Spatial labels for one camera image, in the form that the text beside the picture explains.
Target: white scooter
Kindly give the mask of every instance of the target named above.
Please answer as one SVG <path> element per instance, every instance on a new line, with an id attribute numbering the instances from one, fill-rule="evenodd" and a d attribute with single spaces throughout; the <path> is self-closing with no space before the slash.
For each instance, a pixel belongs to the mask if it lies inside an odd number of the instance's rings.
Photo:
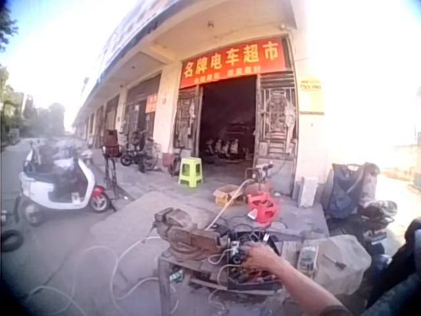
<path id="1" fill-rule="evenodd" d="M 45 220 L 45 211 L 61 212 L 90 208 L 103 213 L 111 202 L 105 189 L 95 184 L 95 176 L 77 157 L 41 162 L 38 148 L 32 148 L 19 174 L 24 217 L 32 225 Z"/>

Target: yellow plastic stool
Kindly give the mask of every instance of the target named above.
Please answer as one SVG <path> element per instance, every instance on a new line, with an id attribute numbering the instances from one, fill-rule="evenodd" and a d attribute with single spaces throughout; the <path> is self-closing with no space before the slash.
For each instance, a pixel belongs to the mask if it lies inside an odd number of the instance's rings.
<path id="1" fill-rule="evenodd" d="M 196 157 L 182 158 L 178 184 L 183 181 L 189 183 L 190 188 L 195 188 L 198 181 L 203 183 L 202 159 Z"/>

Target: cardboard box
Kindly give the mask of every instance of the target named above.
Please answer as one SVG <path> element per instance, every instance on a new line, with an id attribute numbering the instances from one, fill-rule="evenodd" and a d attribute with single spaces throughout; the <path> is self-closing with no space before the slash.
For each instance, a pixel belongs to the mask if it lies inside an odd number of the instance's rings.
<path id="1" fill-rule="evenodd" d="M 234 196 L 238 188 L 239 186 L 234 186 L 233 184 L 227 184 L 226 186 L 217 188 L 215 192 L 213 192 L 215 203 L 220 205 L 227 204 Z M 243 201 L 243 189 L 237 193 L 236 198 L 231 203 L 237 203 L 239 201 Z"/>

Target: shop entrance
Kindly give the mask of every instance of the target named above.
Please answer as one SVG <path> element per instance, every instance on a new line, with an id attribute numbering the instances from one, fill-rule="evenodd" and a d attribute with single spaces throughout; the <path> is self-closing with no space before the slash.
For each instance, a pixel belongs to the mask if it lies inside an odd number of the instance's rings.
<path id="1" fill-rule="evenodd" d="M 199 156 L 212 175 L 243 178 L 253 166 L 256 76 L 203 85 Z"/>

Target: hand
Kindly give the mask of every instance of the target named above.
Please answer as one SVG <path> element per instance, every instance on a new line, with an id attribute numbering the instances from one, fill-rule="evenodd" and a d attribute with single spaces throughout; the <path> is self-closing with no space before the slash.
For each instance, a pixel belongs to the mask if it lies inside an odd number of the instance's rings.
<path id="1" fill-rule="evenodd" d="M 284 262 L 270 246 L 260 242 L 249 242 L 246 246 L 243 246 L 243 249 L 247 253 L 247 258 L 242 266 L 246 269 L 263 270 L 273 273 Z"/>

